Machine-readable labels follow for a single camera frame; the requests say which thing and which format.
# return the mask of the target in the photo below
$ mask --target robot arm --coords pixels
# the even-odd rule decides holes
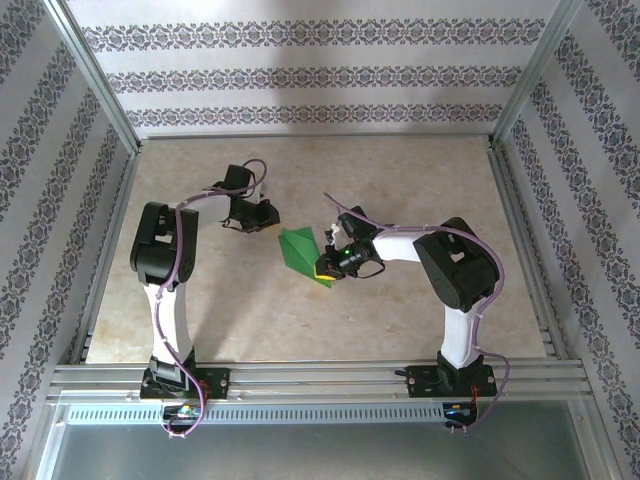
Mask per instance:
[[[248,187],[255,175],[246,167],[230,165],[224,181],[207,190],[233,191]],[[180,363],[195,368],[193,342],[189,336],[186,318],[186,282],[190,278],[196,259],[198,231],[212,223],[221,223],[244,233],[257,232],[280,223],[278,211],[264,198],[259,184],[246,194],[217,195],[191,202],[180,211],[182,222],[182,255],[178,274],[163,293],[158,306],[158,321],[162,332]],[[157,295],[170,278],[177,253],[175,232],[175,205],[148,203],[142,212],[138,231],[131,250],[131,268],[138,273],[144,285],[152,310]],[[152,380],[160,385],[190,390],[188,379],[177,367],[167,351],[159,332],[154,328],[153,353],[149,364]]]
[[[360,207],[353,211],[364,215]],[[498,268],[487,252],[470,240],[445,232],[380,230],[349,213],[339,220],[353,241],[340,250],[328,245],[316,263],[316,274],[332,279],[359,278],[358,269],[367,261],[383,268],[390,260],[421,263],[445,310],[445,335],[438,352],[439,379],[453,390],[472,378],[483,361],[472,345],[474,318],[499,279]],[[442,226],[475,236],[461,218],[454,217]]]

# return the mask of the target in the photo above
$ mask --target enclosure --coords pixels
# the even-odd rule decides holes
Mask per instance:
[[[0,11],[2,478],[640,478],[637,2]],[[169,440],[140,398],[140,216],[251,158],[280,223],[198,233],[189,333],[229,381]],[[509,381],[469,435],[397,374],[443,341],[422,268],[329,289],[283,262],[283,228],[324,247],[323,192],[384,224],[462,217],[502,260],[479,343]]]

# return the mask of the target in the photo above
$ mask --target patterned wallpaper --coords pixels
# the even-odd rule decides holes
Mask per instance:
[[[490,133],[557,1],[69,6],[145,138]]]
[[[588,1],[505,151],[564,340],[583,358],[624,478],[640,478],[637,6]]]
[[[0,0],[0,479],[77,334],[128,154],[38,0]]]

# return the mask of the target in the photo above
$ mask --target green origami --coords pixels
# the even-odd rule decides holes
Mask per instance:
[[[320,251],[313,236],[311,227],[304,227],[298,230],[283,229],[278,236],[280,241],[280,249],[284,257],[284,263],[287,267],[309,277],[312,280],[331,288],[329,280],[316,278],[315,264],[320,258]]]

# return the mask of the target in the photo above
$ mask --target tiled floor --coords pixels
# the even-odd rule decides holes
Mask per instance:
[[[480,329],[481,345],[512,357],[545,356],[483,141],[390,136],[147,143],[89,362],[149,360],[149,306],[129,267],[144,204],[178,202],[221,180],[229,163],[255,157],[269,164],[268,193],[281,226],[312,226],[321,248],[323,230],[335,221],[323,191],[384,223],[464,218],[506,268],[505,289]],[[187,295],[198,360],[435,358],[444,313],[421,266],[391,262],[383,275],[328,289],[285,267],[280,230],[245,235],[213,225],[199,233]]]

